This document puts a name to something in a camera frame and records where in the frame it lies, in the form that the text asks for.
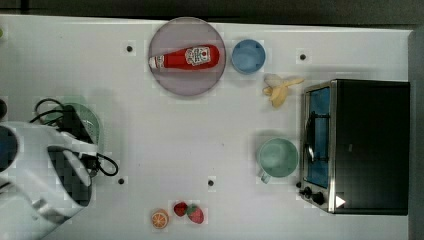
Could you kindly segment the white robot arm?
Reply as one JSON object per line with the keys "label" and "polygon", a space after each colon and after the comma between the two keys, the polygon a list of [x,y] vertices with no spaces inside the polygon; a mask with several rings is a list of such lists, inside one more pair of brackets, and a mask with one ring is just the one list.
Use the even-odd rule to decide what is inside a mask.
{"label": "white robot arm", "polygon": [[71,105],[58,127],[1,124],[1,240],[40,240],[90,203],[97,145]]}

